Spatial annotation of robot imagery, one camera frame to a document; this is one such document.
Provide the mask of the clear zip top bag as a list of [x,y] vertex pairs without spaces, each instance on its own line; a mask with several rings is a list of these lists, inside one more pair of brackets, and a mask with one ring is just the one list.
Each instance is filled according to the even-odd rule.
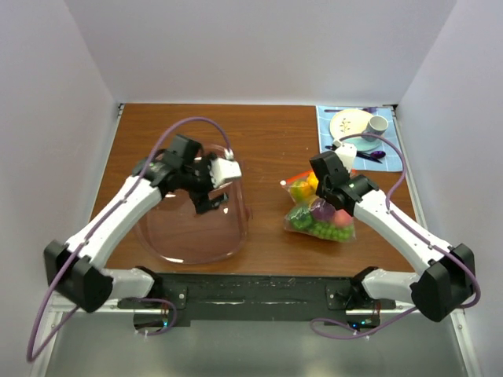
[[284,217],[285,230],[338,243],[355,238],[354,219],[316,194],[318,179],[312,170],[282,180],[280,186],[294,203]]

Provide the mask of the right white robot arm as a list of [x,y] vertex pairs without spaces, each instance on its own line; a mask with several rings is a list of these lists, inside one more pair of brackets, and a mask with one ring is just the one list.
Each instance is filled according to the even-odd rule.
[[364,175],[350,175],[353,152],[327,151],[310,159],[318,179],[316,193],[337,210],[367,224],[413,267],[411,273],[368,268],[350,289],[352,303],[369,308],[377,299],[408,302],[440,322],[471,297],[478,297],[475,255],[464,244],[454,247],[417,224]]

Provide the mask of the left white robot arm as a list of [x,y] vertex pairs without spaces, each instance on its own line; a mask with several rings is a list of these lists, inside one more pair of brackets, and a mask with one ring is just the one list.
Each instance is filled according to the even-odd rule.
[[216,210],[228,200],[211,192],[241,177],[231,148],[222,156],[205,152],[202,144],[178,135],[168,148],[155,147],[133,169],[113,199],[83,229],[67,241],[51,242],[44,250],[50,288],[92,313],[112,296],[134,297],[145,308],[158,306],[163,289],[150,273],[131,270],[131,278],[104,270],[118,243],[151,209],[179,190],[188,193],[196,214]]

